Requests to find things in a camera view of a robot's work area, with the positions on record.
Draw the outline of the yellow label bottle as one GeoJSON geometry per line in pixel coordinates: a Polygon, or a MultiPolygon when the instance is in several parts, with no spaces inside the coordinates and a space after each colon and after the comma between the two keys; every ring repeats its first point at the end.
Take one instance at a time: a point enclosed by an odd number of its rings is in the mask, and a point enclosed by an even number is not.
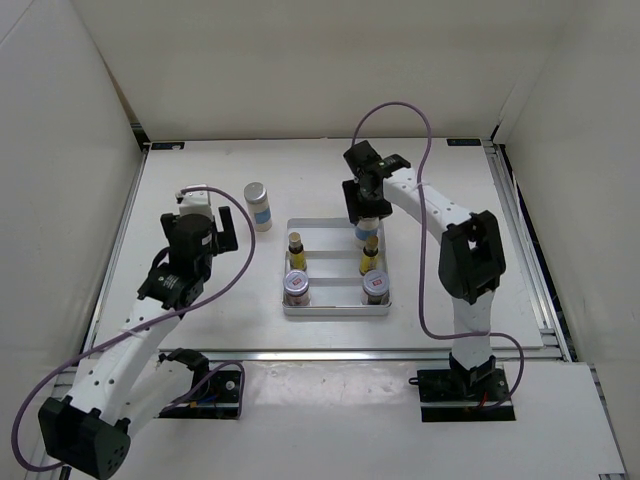
{"type": "Polygon", "coordinates": [[[361,276],[365,276],[368,272],[373,271],[378,265],[379,254],[379,238],[377,235],[370,235],[364,243],[362,256],[359,264],[359,272],[361,276]]]}
{"type": "Polygon", "coordinates": [[[298,232],[291,232],[288,235],[288,260],[289,266],[293,270],[307,270],[307,262],[304,253],[304,246],[298,232]]]}

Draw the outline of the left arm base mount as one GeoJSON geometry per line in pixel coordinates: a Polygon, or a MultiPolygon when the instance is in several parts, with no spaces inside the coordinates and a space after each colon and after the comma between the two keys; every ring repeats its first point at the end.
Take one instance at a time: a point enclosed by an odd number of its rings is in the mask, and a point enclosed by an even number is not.
{"type": "Polygon", "coordinates": [[[239,420],[243,409],[246,371],[241,361],[226,361],[209,370],[199,390],[181,403],[163,409],[162,419],[239,420]]]}

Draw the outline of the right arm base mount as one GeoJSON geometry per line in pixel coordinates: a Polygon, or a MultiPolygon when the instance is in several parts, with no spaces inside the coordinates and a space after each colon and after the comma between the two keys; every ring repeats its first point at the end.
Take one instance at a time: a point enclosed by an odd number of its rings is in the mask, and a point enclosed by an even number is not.
{"type": "Polygon", "coordinates": [[[509,384],[497,368],[466,388],[450,369],[421,369],[408,380],[418,389],[423,423],[512,422],[516,420],[509,384]]]}

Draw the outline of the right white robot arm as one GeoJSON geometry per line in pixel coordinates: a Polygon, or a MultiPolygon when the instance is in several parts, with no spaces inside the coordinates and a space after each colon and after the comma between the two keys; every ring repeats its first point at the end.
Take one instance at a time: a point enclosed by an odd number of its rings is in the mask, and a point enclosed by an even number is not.
{"type": "Polygon", "coordinates": [[[397,206],[438,242],[438,278],[453,304],[449,387],[460,399],[476,397],[496,363],[489,339],[491,306],[506,270],[497,218],[458,205],[421,182],[409,161],[398,154],[383,158],[367,141],[343,157],[353,175],[342,183],[352,224],[382,220],[397,206]]]}

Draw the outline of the tall white spice jar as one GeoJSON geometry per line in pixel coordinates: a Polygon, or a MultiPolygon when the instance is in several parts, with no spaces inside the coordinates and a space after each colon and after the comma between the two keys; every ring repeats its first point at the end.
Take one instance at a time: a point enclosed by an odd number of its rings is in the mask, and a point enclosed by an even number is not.
{"type": "Polygon", "coordinates": [[[378,233],[380,219],[378,217],[360,219],[354,227],[354,242],[362,248],[367,239],[378,233]]]}
{"type": "Polygon", "coordinates": [[[272,226],[272,216],[266,187],[251,182],[244,187],[244,199],[257,232],[266,232],[272,226]]]}

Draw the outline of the short red-logo jar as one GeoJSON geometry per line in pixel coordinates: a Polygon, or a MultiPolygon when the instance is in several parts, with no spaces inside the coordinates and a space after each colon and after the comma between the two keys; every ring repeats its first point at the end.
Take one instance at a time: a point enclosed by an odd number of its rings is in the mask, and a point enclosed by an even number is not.
{"type": "Polygon", "coordinates": [[[366,306],[390,304],[390,279],[385,271],[371,270],[363,276],[361,302],[366,306]]]}
{"type": "Polygon", "coordinates": [[[308,306],[311,301],[309,277],[303,270],[292,269],[283,279],[284,304],[308,306]]]}

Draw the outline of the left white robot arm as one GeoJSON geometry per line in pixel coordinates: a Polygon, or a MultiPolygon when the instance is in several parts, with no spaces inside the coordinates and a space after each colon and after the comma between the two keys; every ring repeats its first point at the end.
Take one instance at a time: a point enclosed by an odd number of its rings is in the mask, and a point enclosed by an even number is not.
{"type": "Polygon", "coordinates": [[[38,420],[46,452],[94,479],[124,463],[134,435],[172,401],[209,396],[201,353],[157,349],[202,295],[215,256],[238,248],[229,207],[182,207],[161,217],[168,241],[153,261],[125,320],[125,339],[108,348],[61,400],[48,399],[38,420]]]}

